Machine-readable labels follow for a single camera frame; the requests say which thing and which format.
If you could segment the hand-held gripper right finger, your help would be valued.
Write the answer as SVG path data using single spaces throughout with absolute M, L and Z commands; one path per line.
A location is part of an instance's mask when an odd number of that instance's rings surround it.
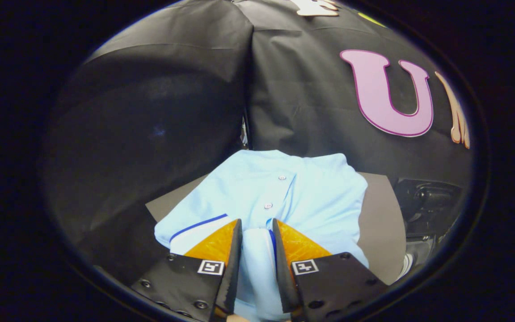
M 331 254 L 276 219 L 272 233 L 282 309 L 293 322 L 338 322 L 388 290 L 347 251 Z

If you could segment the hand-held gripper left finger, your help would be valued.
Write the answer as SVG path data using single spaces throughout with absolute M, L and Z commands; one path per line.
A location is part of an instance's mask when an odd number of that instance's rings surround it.
M 186 318 L 224 322 L 234 312 L 241 245 L 239 219 L 192 225 L 172 237 L 169 253 L 131 288 Z

